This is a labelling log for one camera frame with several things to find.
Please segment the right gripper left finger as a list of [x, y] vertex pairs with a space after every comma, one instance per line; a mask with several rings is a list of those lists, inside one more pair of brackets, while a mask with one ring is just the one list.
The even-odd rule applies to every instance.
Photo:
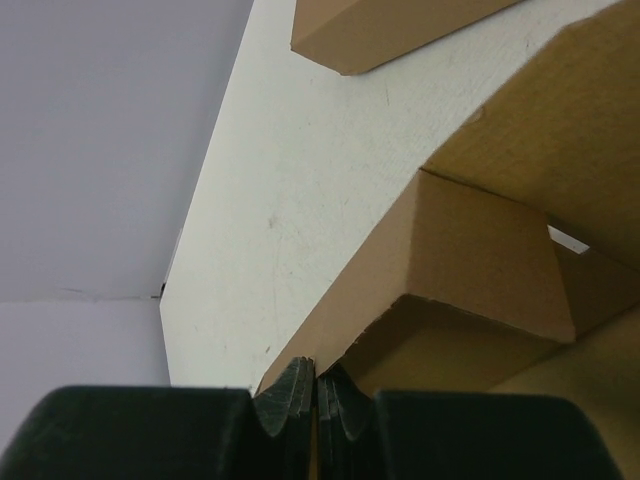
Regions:
[[232, 388], [68, 386], [31, 410], [4, 479], [305, 479], [314, 364], [257, 396]]

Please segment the brown paper box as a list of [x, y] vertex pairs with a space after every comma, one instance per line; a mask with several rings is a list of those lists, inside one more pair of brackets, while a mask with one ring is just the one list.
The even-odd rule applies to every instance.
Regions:
[[420, 168], [265, 372], [578, 404], [639, 475], [639, 5], [564, 27]]

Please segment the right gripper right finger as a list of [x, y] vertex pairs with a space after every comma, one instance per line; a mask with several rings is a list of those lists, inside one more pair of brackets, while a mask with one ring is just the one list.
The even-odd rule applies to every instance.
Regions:
[[381, 390], [317, 380], [321, 479], [636, 479], [595, 423], [548, 395]]

